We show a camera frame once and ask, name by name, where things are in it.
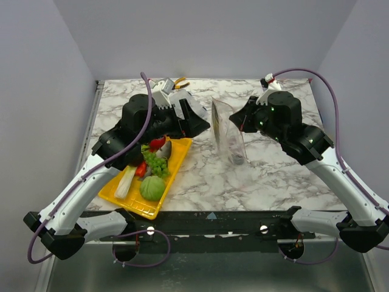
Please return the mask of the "clear pink dotted zip bag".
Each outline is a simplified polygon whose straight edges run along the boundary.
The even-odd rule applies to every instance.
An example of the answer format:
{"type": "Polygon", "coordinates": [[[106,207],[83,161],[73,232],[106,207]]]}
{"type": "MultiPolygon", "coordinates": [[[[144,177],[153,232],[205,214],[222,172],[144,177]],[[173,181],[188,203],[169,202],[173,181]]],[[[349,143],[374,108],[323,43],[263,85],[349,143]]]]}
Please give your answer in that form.
{"type": "Polygon", "coordinates": [[[244,140],[239,129],[229,121],[229,116],[235,113],[234,109],[225,102],[217,99],[215,101],[218,115],[219,115],[219,133],[220,133],[220,145],[216,147],[215,139],[213,136],[213,143],[216,148],[216,152],[220,160],[226,165],[234,165],[231,162],[231,155],[240,155],[245,159],[244,164],[247,160],[246,148],[244,146],[244,140]]]}

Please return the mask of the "green grape bunch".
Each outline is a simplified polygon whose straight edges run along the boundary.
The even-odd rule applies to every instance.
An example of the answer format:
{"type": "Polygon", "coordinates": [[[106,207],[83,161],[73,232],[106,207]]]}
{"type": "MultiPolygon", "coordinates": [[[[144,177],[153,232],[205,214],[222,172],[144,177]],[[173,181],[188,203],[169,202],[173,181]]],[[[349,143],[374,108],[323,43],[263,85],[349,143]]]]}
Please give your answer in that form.
{"type": "Polygon", "coordinates": [[[143,152],[143,159],[146,163],[146,173],[143,177],[158,176],[162,179],[168,177],[170,175],[168,158],[168,155],[160,154],[159,152],[143,152]]]}

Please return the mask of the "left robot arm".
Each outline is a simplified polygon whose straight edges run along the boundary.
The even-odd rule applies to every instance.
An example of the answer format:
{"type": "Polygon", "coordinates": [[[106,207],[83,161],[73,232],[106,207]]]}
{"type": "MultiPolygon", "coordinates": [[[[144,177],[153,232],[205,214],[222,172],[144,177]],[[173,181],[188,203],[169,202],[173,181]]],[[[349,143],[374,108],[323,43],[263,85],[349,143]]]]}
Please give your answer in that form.
{"type": "Polygon", "coordinates": [[[98,192],[127,166],[141,163],[141,146],[154,139],[194,138],[210,128],[185,99],[179,101],[183,118],[174,108],[157,106],[146,94],[136,94],[124,104],[122,117],[103,133],[93,146],[84,166],[69,185],[40,212],[28,212],[23,221],[34,239],[52,255],[66,260],[93,240],[118,236],[129,240],[135,231],[134,220],[124,209],[105,215],[81,215],[98,192]]]}

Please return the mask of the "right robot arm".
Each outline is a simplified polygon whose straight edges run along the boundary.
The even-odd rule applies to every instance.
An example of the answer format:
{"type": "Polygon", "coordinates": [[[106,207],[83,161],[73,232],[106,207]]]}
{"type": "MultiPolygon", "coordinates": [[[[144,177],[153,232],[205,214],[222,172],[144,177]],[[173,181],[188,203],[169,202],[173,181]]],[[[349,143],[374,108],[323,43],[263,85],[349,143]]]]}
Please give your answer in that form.
{"type": "Polygon", "coordinates": [[[314,232],[340,238],[351,249],[365,253],[388,235],[388,203],[375,195],[371,202],[358,181],[342,169],[333,141],[319,128],[302,121],[301,102],[287,91],[271,93],[261,103],[252,96],[229,117],[244,133],[259,131],[281,146],[300,165],[316,174],[346,207],[327,212],[292,207],[280,222],[280,232],[294,238],[301,232],[314,232]]]}

